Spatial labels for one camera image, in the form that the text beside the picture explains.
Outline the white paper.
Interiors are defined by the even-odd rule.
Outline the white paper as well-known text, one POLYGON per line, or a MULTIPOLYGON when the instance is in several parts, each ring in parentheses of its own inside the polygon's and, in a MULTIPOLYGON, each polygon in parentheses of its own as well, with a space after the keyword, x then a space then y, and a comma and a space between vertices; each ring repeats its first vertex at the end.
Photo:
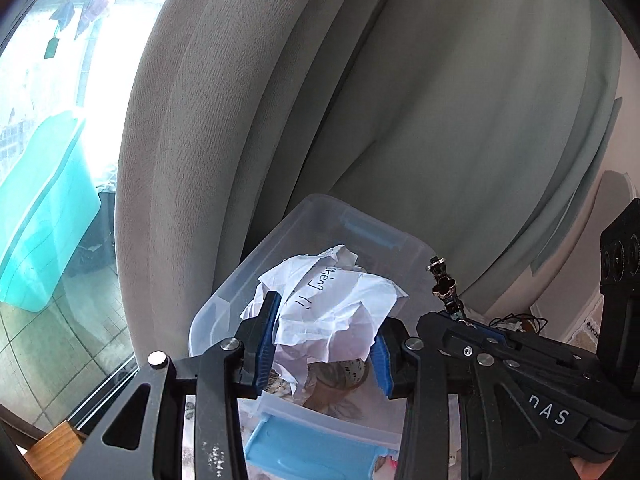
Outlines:
POLYGON ((254 298, 240 314, 254 318, 268 292, 281 296, 272 368, 293 391, 306 384, 312 363, 366 360, 383 321, 408 298, 357 260, 344 245, 288 258, 258 278, 254 298))

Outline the clear tape roll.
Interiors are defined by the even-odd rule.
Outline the clear tape roll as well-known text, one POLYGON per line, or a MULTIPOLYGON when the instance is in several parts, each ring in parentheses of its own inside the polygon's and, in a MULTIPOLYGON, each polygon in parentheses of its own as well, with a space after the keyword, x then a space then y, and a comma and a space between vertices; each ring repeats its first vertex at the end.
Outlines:
POLYGON ((317 362, 309 365, 317 382, 329 388, 348 391, 359 388, 368 378, 369 362, 360 359, 317 362))

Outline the grey green curtain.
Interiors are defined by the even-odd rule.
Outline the grey green curtain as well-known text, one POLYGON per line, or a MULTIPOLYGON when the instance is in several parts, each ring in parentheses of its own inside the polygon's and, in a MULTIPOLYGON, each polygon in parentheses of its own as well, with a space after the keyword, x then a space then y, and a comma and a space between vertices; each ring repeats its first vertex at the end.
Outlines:
POLYGON ((621 67, 602 0, 166 0, 118 164, 134 352, 184 356, 198 308, 314 193, 424 240, 486 313, 574 223, 621 67))

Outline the clear plastic storage bin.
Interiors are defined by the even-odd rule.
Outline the clear plastic storage bin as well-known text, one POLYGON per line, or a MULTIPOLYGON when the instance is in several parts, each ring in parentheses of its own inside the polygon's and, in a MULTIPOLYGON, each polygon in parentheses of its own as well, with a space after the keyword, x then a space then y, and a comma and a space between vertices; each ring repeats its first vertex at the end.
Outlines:
POLYGON ((390 479, 405 402, 371 362, 384 318, 409 332, 436 311, 430 246, 326 195, 305 198, 198 311, 189 352, 233 336, 268 292, 282 300, 264 392, 239 405, 253 479, 390 479))

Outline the black beaded hair clip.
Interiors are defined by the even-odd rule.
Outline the black beaded hair clip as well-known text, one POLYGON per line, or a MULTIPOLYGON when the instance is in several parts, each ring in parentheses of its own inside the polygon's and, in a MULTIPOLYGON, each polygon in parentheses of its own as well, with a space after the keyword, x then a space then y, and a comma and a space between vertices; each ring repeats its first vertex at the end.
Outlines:
POLYGON ((447 271, 446 260, 434 256, 426 270, 431 272, 435 280, 432 294, 444 304, 450 318, 454 321, 465 320, 464 304, 458 296, 456 280, 447 271))

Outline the teal plastic tub outside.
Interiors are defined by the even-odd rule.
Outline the teal plastic tub outside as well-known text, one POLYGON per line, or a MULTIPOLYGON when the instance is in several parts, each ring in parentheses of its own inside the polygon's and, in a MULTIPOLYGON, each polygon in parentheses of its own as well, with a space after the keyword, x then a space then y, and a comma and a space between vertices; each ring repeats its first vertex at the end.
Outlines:
POLYGON ((1 183, 1 301, 37 313, 100 210, 82 149, 85 122, 45 119, 1 183))

